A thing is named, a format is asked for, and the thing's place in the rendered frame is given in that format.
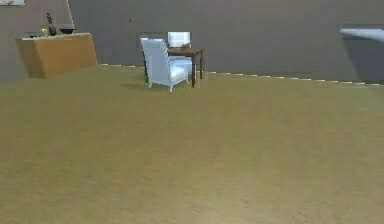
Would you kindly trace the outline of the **pale blue grey slab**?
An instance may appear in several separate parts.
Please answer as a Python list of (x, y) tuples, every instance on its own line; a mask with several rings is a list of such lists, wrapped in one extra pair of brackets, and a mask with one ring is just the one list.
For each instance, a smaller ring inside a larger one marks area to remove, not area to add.
[(374, 40), (384, 43), (383, 29), (340, 29), (339, 33), (348, 40)]

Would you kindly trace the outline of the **framed wall picture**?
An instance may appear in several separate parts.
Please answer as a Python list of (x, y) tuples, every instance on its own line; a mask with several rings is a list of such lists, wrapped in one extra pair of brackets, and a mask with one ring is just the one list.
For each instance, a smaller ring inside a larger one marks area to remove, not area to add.
[(25, 0), (0, 0), (1, 7), (24, 7)]

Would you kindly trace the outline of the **dark brown wooden table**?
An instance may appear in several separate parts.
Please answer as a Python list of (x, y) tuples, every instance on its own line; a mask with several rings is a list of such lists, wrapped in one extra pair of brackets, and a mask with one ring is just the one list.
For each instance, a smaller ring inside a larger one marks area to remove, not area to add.
[(172, 57), (188, 57), (191, 59), (192, 85), (196, 82), (196, 62), (199, 62), (200, 71), (203, 69), (203, 48), (168, 48), (167, 53)]

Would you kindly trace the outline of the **orange wooden counter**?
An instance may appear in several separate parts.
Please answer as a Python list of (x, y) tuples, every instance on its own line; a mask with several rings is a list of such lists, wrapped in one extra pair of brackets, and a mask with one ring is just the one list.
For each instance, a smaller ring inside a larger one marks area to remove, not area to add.
[(97, 64), (90, 33), (17, 38), (29, 78), (47, 79)]

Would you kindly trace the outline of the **dark house plant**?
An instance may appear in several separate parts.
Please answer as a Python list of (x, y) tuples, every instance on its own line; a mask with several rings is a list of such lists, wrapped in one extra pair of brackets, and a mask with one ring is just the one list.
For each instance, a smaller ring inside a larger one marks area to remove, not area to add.
[(48, 21), (48, 33), (50, 36), (56, 36), (57, 35), (57, 30), (53, 24), (53, 20), (51, 17), (51, 14), (49, 12), (46, 13), (46, 18)]

